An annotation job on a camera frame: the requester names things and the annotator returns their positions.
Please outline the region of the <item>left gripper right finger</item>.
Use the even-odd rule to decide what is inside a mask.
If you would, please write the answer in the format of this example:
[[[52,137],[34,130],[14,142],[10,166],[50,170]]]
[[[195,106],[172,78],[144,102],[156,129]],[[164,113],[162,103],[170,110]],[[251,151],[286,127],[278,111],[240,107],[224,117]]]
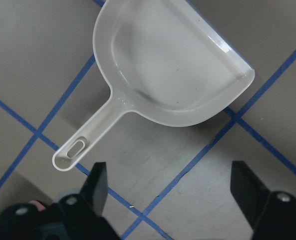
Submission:
[[[253,240],[296,240],[296,197],[271,191],[244,161],[233,161],[231,194],[253,230]]]

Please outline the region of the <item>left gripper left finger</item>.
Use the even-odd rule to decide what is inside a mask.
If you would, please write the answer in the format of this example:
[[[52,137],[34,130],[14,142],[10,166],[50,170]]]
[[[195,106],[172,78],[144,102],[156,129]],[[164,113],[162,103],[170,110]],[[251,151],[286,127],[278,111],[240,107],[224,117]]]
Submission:
[[[108,195],[105,162],[97,162],[78,193],[67,194],[57,202],[61,217],[54,240],[119,240],[102,216]]]

